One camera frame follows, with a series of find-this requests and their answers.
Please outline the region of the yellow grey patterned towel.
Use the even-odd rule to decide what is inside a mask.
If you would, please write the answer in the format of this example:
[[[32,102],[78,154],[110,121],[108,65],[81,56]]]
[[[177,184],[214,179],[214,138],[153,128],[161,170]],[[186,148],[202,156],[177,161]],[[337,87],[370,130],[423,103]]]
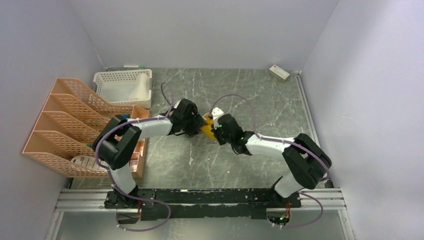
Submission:
[[[211,138],[213,141],[217,141],[214,133],[214,120],[209,116],[208,113],[203,115],[204,124],[200,127],[200,130],[209,138]]]

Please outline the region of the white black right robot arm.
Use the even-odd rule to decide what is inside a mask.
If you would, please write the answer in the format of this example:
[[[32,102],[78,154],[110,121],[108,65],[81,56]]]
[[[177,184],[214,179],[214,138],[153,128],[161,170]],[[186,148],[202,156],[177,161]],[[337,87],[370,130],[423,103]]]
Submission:
[[[233,116],[218,108],[209,116],[213,120],[211,132],[220,145],[230,144],[238,155],[264,155],[286,162],[290,172],[273,184],[269,197],[275,207],[282,207],[299,190],[315,189],[329,177],[332,161],[307,134],[300,133],[294,138],[269,137],[243,130]]]

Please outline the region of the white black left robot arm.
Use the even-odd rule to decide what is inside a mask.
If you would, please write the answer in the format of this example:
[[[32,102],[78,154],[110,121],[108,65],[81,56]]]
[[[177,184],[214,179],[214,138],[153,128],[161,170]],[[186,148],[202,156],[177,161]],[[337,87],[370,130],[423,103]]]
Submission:
[[[92,150],[100,166],[109,172],[118,201],[126,208],[138,203],[139,188],[131,173],[130,160],[139,141],[169,135],[190,138],[205,123],[196,104],[186,98],[154,117],[127,119],[115,115],[92,143]]]

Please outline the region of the white perforated plastic basket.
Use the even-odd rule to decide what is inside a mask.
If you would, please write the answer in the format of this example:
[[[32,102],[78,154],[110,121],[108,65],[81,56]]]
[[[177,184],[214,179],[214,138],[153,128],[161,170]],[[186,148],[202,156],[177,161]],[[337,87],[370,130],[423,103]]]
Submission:
[[[150,78],[149,99],[130,101],[129,95],[135,87],[139,74],[147,74]],[[150,69],[120,70],[98,72],[93,77],[96,94],[112,105],[137,105],[145,109],[152,105],[152,71]]]

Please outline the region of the white green marker pen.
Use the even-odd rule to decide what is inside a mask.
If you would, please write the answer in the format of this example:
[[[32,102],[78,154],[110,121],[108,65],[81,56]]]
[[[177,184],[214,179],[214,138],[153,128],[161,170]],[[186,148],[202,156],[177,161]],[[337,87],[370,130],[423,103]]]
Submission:
[[[145,66],[142,64],[135,65],[135,64],[124,64],[123,68],[137,68],[137,69],[144,69]]]

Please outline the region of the orange compartment organiser tray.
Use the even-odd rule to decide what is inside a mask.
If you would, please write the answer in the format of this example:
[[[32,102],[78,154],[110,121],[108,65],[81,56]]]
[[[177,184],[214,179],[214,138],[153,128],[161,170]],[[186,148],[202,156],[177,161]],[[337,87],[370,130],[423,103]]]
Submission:
[[[130,114],[131,119],[145,119],[150,117],[150,111],[141,106],[134,105]],[[143,176],[146,151],[147,151],[147,139],[139,140],[134,148],[133,154],[129,161],[129,168],[132,177],[139,179]]]

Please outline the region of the white red small box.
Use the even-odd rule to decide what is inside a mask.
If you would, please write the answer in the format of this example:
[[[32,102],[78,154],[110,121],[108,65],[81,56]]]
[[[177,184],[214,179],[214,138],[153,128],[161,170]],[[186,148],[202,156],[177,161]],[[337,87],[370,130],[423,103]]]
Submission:
[[[268,69],[268,73],[281,81],[286,81],[290,77],[290,73],[275,64]]]

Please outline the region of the white packet in file rack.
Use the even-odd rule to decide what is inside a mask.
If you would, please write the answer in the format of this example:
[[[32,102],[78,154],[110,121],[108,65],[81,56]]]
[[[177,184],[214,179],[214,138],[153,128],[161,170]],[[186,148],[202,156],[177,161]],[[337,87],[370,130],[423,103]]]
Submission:
[[[106,169],[99,166],[94,157],[88,155],[77,155],[70,160],[72,163],[94,171],[103,171]]]

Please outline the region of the orange mesh file rack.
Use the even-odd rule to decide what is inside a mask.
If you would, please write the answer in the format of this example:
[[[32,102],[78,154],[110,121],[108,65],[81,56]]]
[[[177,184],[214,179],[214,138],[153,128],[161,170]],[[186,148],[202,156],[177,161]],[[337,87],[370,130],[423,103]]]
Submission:
[[[115,115],[132,114],[132,105],[112,105],[76,78],[56,79],[23,148],[27,157],[68,178],[104,178],[107,173],[72,162],[92,157],[94,142]]]

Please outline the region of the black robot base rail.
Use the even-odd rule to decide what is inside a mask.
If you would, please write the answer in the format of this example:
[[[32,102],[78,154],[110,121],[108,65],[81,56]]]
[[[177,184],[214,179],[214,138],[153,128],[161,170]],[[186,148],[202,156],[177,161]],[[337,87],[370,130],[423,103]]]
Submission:
[[[141,220],[236,218],[265,220],[270,209],[300,208],[298,193],[287,198],[270,188],[210,188],[210,189],[139,189],[141,202],[123,201],[115,191],[109,191],[104,208],[121,213],[140,211]]]

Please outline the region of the aluminium frame rail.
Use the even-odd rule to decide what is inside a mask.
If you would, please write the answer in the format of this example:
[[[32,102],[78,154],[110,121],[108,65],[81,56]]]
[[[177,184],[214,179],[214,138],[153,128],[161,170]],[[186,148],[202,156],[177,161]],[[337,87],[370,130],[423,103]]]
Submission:
[[[303,211],[336,211],[346,240],[355,239],[347,206],[339,188],[317,188],[293,193],[287,198],[268,188],[169,189],[142,188],[141,202],[124,203],[107,189],[64,189],[59,194],[45,239],[58,235],[66,212],[111,212],[123,221],[159,219],[236,218],[266,220],[270,214]]]

